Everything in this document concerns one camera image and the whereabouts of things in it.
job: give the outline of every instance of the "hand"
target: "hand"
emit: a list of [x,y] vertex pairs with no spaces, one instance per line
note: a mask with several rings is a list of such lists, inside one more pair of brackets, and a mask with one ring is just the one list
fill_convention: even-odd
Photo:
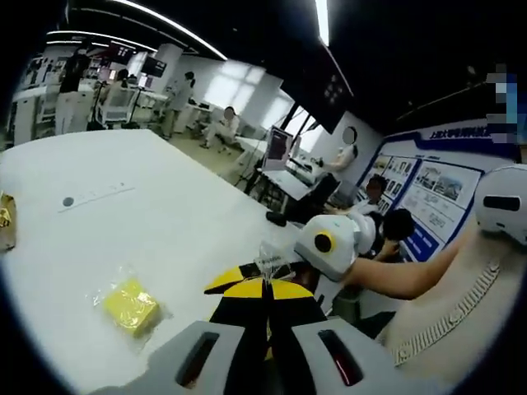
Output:
[[399,242],[385,239],[385,243],[382,246],[382,250],[379,255],[383,257],[391,257],[399,252]]

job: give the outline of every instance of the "white shirt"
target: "white shirt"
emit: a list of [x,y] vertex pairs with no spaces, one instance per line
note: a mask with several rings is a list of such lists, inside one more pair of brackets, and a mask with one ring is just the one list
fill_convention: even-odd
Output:
[[236,135],[238,127],[240,126],[240,118],[238,118],[236,115],[230,121],[227,121],[225,117],[222,117],[222,119],[220,119],[218,122],[221,125],[227,127],[233,137]]
[[189,102],[189,99],[194,93],[194,89],[190,86],[190,82],[191,81],[185,80],[181,86],[176,88],[174,97],[170,101],[170,109],[173,109],[174,111],[181,111]]
[[377,206],[376,204],[371,204],[368,199],[364,199],[363,201],[354,204],[352,206],[351,211],[358,212],[363,216],[367,216],[371,212],[379,212],[379,206]]
[[341,169],[332,170],[331,167],[329,167],[329,170],[332,170],[333,176],[338,181],[344,181],[347,179],[347,174],[349,170],[352,169],[351,164],[357,158],[355,150],[355,144],[341,147],[336,159],[336,162],[342,163]]

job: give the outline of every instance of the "pillar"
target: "pillar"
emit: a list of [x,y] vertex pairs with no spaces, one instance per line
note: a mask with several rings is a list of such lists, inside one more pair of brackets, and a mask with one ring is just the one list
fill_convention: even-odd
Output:
[[173,44],[163,44],[157,50],[156,58],[166,63],[165,71],[161,77],[154,77],[151,89],[156,93],[162,93],[166,86],[170,83],[171,77],[174,75],[174,70],[180,60],[183,49]]

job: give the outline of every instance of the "person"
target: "person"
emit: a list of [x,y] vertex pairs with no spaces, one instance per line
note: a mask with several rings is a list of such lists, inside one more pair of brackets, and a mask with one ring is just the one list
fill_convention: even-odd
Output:
[[115,81],[102,89],[99,96],[99,102],[101,104],[104,104],[106,102],[106,99],[108,99],[110,92],[114,92],[121,88],[128,88],[127,79],[128,70],[126,68],[122,68],[117,72],[117,75],[115,76]]
[[371,176],[368,184],[366,185],[367,198],[354,204],[353,206],[339,210],[337,208],[326,206],[326,212],[334,215],[347,215],[351,210],[359,212],[361,214],[368,214],[370,212],[379,212],[380,198],[386,190],[388,181],[381,175],[374,174]]
[[386,263],[401,262],[399,243],[415,231],[410,211],[398,208],[388,211],[384,217],[379,212],[372,212],[369,216],[375,222],[377,233],[370,252],[362,257]]
[[358,157],[358,149],[355,142],[357,141],[357,130],[353,126],[348,126],[343,131],[344,146],[338,150],[337,158],[333,162],[324,163],[322,159],[319,160],[319,165],[324,170],[333,173],[336,179],[343,181],[349,179],[349,170],[351,164]]
[[130,74],[130,76],[129,76],[128,79],[127,79],[127,83],[128,83],[129,85],[137,85],[137,84],[138,84],[138,78],[135,77],[135,75]]
[[70,128],[75,114],[79,84],[90,66],[90,58],[86,55],[89,46],[89,40],[82,41],[64,66],[55,110],[56,135],[67,133]]
[[212,139],[216,135],[220,135],[221,137],[227,140],[233,139],[236,135],[236,131],[238,130],[239,126],[240,119],[237,117],[234,108],[228,106],[225,111],[223,111],[222,119],[217,122],[211,123],[203,130],[205,142],[203,142],[200,147],[206,149],[210,148]]
[[378,174],[374,174],[370,178],[370,180],[368,181],[368,185],[366,186],[366,194],[368,198],[345,210],[339,210],[337,208],[331,207],[328,204],[301,204],[302,201],[300,201],[295,206],[287,209],[286,212],[283,214],[268,211],[265,213],[265,218],[273,224],[283,227],[288,221],[305,224],[314,216],[319,216],[322,214],[346,216],[351,212],[351,210],[358,211],[361,214],[365,215],[370,214],[372,212],[379,212],[378,203],[380,202],[380,197],[386,190],[387,183],[388,182],[384,177]]
[[174,131],[174,124],[180,115],[181,110],[189,102],[189,99],[194,94],[194,85],[196,80],[194,79],[193,72],[186,72],[184,74],[183,82],[175,88],[175,91],[171,94],[170,101],[168,102],[168,109],[165,115],[165,122],[163,123],[163,134],[165,138],[170,138]]

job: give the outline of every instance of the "yellow package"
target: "yellow package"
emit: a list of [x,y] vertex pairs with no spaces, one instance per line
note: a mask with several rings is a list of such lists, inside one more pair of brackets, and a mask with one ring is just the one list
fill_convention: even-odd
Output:
[[132,278],[109,294],[103,305],[114,321],[133,337],[141,337],[161,320],[159,303]]

